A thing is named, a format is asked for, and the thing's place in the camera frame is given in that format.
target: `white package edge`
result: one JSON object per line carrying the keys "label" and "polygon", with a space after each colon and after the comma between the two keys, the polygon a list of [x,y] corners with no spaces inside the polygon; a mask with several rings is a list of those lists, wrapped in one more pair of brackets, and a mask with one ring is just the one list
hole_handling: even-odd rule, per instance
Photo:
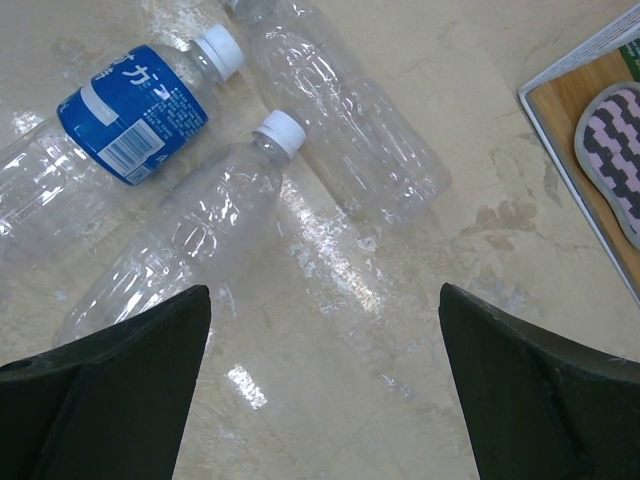
{"label": "white package edge", "polygon": [[614,51],[617,48],[626,45],[631,42],[638,36],[640,36],[640,4],[633,7],[627,13],[622,15],[620,18],[615,20],[609,26],[602,29],[596,35],[591,37],[589,40],[584,42],[582,45],[578,46],[567,55],[562,57],[556,63],[551,65],[545,71],[543,71],[540,75],[533,78],[531,81],[527,82],[519,91],[518,97],[520,98],[520,103],[522,104],[529,120],[533,124],[536,132],[540,136],[543,145],[547,149],[547,152],[551,156],[553,163],[556,168],[560,172],[560,176],[562,180],[566,184],[567,188],[571,192],[571,196],[582,210],[582,213],[587,219],[587,222],[591,226],[592,230],[596,234],[596,237],[600,241],[600,244],[604,247],[607,255],[613,262],[618,274],[622,277],[627,289],[631,292],[633,299],[636,301],[636,304],[640,306],[640,292],[636,291],[633,284],[629,280],[627,274],[625,273],[622,265],[620,264],[616,254],[612,250],[611,246],[607,242],[603,233],[600,231],[597,222],[595,221],[593,215],[589,211],[589,207],[584,202],[577,188],[573,184],[569,173],[567,172],[560,156],[553,148],[551,143],[551,139],[547,136],[542,124],[536,117],[533,107],[531,103],[529,103],[529,99],[527,98],[528,94],[532,92],[535,88],[543,85],[551,80],[554,80],[562,75],[571,72],[577,68],[580,68],[597,58]]}

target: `transparent bottle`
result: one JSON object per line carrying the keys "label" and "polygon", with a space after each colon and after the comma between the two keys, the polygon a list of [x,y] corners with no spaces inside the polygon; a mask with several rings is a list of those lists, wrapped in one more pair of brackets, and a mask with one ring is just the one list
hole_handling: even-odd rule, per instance
{"label": "transparent bottle", "polygon": [[221,1],[244,27],[265,102],[293,105],[308,122],[305,159],[348,214],[401,223],[450,186],[447,168],[316,7]]}
{"label": "transparent bottle", "polygon": [[[155,64],[142,64],[139,58],[145,55],[147,60],[155,59]],[[119,207],[119,200],[129,193],[125,183],[141,182],[170,158],[170,155],[160,155],[163,148],[181,148],[208,120],[216,119],[214,87],[228,80],[243,64],[240,47],[220,25],[191,41],[186,51],[167,45],[138,47],[69,97],[58,109],[57,116],[45,120],[0,152],[0,263],[4,264],[4,273],[45,260],[89,223],[99,221],[105,212],[123,208]],[[126,129],[125,115],[130,114],[127,108],[120,112],[112,110],[94,88],[96,82],[104,82],[109,74],[117,76],[118,69],[123,75],[138,74],[130,77],[130,90],[115,92],[116,97],[124,96],[120,101],[132,107],[155,102],[154,111],[160,112],[157,116],[174,115],[178,118],[175,128],[189,130],[181,132],[181,138],[167,140],[158,136],[157,129],[150,133],[150,123],[145,123],[141,131],[136,130],[136,126]],[[162,73],[170,78],[165,79]],[[173,81],[175,88],[165,88],[169,84],[166,80]],[[185,127],[193,120],[181,120],[180,116],[183,114],[180,107],[189,106],[189,100],[185,100],[188,95],[192,96],[193,108],[199,108],[202,115],[199,123]],[[104,125],[104,128],[125,130],[118,139],[120,143],[114,141],[102,152],[90,152],[80,146],[76,135],[83,125],[79,123],[73,129],[63,126],[63,119],[68,115],[64,108],[73,99],[78,102],[78,108],[87,110],[88,120],[100,120],[100,128]],[[175,137],[175,133],[166,135]],[[154,155],[155,164],[148,168]],[[116,170],[98,163],[104,158],[110,160]],[[125,177],[126,170],[132,169]]]}
{"label": "transparent bottle", "polygon": [[196,283],[215,288],[246,264],[270,221],[305,132],[274,111],[251,144],[232,144],[183,180],[149,227],[89,289],[55,340],[67,343],[137,315]]}

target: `barcode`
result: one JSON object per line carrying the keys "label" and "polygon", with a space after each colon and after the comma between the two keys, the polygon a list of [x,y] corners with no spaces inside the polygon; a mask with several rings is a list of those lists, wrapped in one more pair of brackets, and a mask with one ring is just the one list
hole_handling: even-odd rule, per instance
{"label": "barcode", "polygon": [[162,139],[140,119],[101,150],[98,156],[119,175],[126,177],[162,147]]}

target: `bottle body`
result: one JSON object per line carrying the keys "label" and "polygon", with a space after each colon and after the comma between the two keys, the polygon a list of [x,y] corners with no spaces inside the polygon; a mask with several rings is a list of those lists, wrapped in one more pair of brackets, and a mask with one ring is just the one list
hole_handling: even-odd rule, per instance
{"label": "bottle body", "polygon": [[268,106],[290,105],[309,124],[305,158],[352,217],[399,223],[446,190],[450,174],[367,78],[315,7],[240,0],[250,65]]}
{"label": "bottle body", "polygon": [[66,343],[248,263],[270,221],[282,175],[263,147],[230,145],[189,175],[154,211],[149,228],[89,289],[56,338]]}
{"label": "bottle body", "polygon": [[[151,47],[209,118],[216,117],[215,77],[187,52]],[[52,117],[0,152],[0,260],[10,272],[44,261],[105,212],[127,187],[90,157]]]}

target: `clear plastic bottle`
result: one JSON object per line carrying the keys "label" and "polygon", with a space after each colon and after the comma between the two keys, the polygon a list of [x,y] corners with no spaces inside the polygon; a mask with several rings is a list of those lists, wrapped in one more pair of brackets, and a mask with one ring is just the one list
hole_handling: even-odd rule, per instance
{"label": "clear plastic bottle", "polygon": [[[117,209],[119,199],[128,194],[125,183],[142,181],[208,120],[216,118],[214,87],[243,64],[240,47],[220,25],[190,42],[186,51],[167,45],[138,47],[63,102],[57,116],[0,152],[0,263],[5,264],[4,273],[45,260],[89,223]],[[111,108],[99,93],[99,88],[114,80],[127,82],[128,89],[111,87],[108,92],[118,99],[120,110]],[[76,124],[69,123],[74,112],[67,107],[73,102],[79,112],[72,119]],[[134,108],[146,106],[150,106],[144,113],[146,123],[142,117],[135,122]],[[187,109],[196,112],[196,120],[185,116]],[[91,122],[97,125],[95,131],[91,131]],[[170,122],[172,130],[162,122]],[[99,152],[79,144],[84,142],[78,136],[83,129],[84,139],[98,135],[105,143],[108,138],[103,130],[124,133]],[[109,170],[109,165],[116,168]]]}
{"label": "clear plastic bottle", "polygon": [[143,312],[198,282],[236,274],[259,243],[282,187],[281,169],[305,140],[274,111],[251,144],[232,144],[183,180],[112,268],[89,289],[55,340],[67,343]]}
{"label": "clear plastic bottle", "polygon": [[244,27],[265,102],[293,105],[309,123],[305,159],[348,214],[406,221],[450,186],[447,168],[316,7],[220,1]]}

